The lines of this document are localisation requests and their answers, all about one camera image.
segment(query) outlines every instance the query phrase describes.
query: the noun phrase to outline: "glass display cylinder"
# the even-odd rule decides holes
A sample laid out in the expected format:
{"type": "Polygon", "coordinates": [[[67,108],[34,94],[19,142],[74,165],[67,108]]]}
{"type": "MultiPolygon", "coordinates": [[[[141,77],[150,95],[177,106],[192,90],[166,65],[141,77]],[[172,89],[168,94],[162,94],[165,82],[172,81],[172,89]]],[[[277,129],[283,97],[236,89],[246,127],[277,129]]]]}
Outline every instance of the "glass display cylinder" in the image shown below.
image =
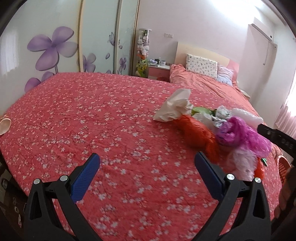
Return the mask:
{"type": "Polygon", "coordinates": [[[135,61],[136,69],[134,76],[148,78],[149,72],[149,32],[151,29],[140,28],[138,31],[138,38],[136,39],[136,56],[135,61]]]}

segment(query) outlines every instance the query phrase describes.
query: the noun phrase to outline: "electrical outlet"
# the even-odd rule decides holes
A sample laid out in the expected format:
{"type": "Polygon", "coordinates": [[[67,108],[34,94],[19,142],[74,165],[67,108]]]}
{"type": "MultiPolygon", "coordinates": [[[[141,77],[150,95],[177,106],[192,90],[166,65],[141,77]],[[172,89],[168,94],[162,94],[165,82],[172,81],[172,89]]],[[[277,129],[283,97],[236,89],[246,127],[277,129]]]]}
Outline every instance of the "electrical outlet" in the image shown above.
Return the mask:
{"type": "Polygon", "coordinates": [[[165,36],[165,38],[170,38],[170,39],[172,39],[174,37],[173,34],[164,34],[164,36],[165,36]]]}

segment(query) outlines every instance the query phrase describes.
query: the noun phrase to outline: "pink nightstand drawer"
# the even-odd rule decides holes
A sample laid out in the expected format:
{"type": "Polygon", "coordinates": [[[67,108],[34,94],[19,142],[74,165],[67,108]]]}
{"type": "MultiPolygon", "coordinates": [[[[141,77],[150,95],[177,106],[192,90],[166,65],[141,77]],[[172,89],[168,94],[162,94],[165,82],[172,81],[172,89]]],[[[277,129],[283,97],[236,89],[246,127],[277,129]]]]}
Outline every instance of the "pink nightstand drawer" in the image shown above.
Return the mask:
{"type": "Polygon", "coordinates": [[[149,76],[152,76],[155,78],[158,78],[158,77],[170,78],[170,70],[150,67],[149,68],[149,76]]]}

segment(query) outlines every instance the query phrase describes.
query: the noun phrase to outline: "purple flower decal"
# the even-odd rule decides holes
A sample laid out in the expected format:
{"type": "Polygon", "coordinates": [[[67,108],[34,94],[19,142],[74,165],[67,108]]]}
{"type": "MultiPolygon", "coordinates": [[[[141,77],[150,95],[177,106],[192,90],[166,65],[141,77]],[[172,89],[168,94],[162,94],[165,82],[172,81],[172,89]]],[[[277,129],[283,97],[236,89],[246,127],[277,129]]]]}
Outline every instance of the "purple flower decal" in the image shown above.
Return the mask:
{"type": "Polygon", "coordinates": [[[96,69],[96,66],[93,64],[93,62],[96,61],[96,56],[93,53],[90,53],[88,57],[86,58],[84,55],[83,58],[83,71],[88,73],[93,73],[96,69]]]}
{"type": "Polygon", "coordinates": [[[124,59],[120,58],[119,64],[120,64],[120,67],[119,67],[118,71],[121,73],[122,70],[126,69],[126,58],[124,58],[124,59]]]}
{"type": "Polygon", "coordinates": [[[120,45],[120,40],[118,40],[118,47],[122,49],[122,45],[120,45]]]}
{"type": "Polygon", "coordinates": [[[74,35],[74,31],[68,27],[58,27],[52,34],[52,39],[44,34],[36,35],[27,45],[32,52],[44,51],[36,62],[36,69],[44,71],[56,67],[59,62],[59,55],[66,58],[72,57],[78,45],[74,42],[67,42],[74,35]]]}
{"type": "Polygon", "coordinates": [[[113,32],[111,32],[111,34],[109,35],[109,40],[107,42],[111,43],[112,46],[115,46],[115,36],[113,32]]]}
{"type": "Polygon", "coordinates": [[[29,90],[35,88],[37,85],[39,85],[41,82],[49,79],[51,76],[53,76],[54,74],[52,72],[45,72],[41,78],[41,81],[37,78],[30,78],[25,86],[25,92],[28,92],[29,90]]]}

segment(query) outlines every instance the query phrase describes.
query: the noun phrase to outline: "pink bedding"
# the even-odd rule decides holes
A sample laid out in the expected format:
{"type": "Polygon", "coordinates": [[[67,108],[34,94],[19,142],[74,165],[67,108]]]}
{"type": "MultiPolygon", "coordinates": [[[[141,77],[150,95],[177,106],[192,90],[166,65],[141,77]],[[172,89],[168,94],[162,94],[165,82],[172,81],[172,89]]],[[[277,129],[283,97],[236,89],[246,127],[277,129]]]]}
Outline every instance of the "pink bedding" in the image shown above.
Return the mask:
{"type": "Polygon", "coordinates": [[[182,64],[173,64],[171,66],[170,82],[186,88],[203,91],[209,94],[209,96],[218,96],[233,101],[237,105],[237,108],[245,109],[258,115],[238,87],[231,87],[210,77],[187,72],[182,64]]]}
{"type": "MultiPolygon", "coordinates": [[[[57,74],[8,109],[12,126],[0,137],[1,151],[26,194],[35,178],[57,180],[95,152],[101,158],[100,169],[77,205],[104,241],[189,240],[217,201],[195,169],[197,150],[186,146],[171,123],[152,120],[179,88],[130,76],[57,74]]],[[[237,107],[213,93],[193,89],[190,102],[237,107]]],[[[263,185],[273,216],[281,181],[271,156],[263,185]]],[[[69,230],[56,202],[55,206],[69,230]]]]}

